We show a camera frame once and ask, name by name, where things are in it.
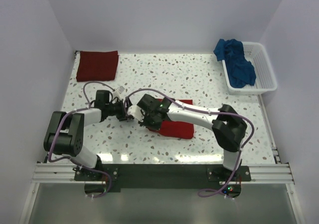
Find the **red t shirt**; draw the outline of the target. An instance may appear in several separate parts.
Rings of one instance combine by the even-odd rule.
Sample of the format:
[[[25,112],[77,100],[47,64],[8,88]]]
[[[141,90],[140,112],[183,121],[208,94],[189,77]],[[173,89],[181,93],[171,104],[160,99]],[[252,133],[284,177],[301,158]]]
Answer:
[[[171,121],[167,115],[164,115],[164,120],[160,123],[159,129],[148,127],[148,130],[166,137],[181,139],[192,139],[194,137],[193,124],[182,121]]]

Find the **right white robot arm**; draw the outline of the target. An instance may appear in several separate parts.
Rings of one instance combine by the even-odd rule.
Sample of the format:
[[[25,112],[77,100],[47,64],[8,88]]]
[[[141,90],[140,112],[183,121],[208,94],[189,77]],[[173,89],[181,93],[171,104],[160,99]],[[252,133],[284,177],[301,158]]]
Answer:
[[[239,157],[247,124],[229,105],[221,108],[201,108],[180,100],[163,98],[158,100],[145,94],[140,101],[128,109],[128,113],[141,126],[158,131],[163,123],[189,123],[213,131],[217,144],[224,150],[222,175],[232,181],[239,176]]]

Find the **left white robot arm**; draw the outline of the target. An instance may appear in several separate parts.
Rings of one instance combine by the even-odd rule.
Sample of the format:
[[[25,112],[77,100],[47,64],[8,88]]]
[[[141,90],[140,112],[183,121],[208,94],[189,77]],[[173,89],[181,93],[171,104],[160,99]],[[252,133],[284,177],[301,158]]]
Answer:
[[[110,116],[119,121],[127,119],[122,98],[123,87],[110,92],[98,90],[90,107],[70,112],[53,112],[43,142],[48,162],[63,159],[86,170],[91,180],[99,180],[106,173],[101,158],[84,145],[84,127],[101,123]]]

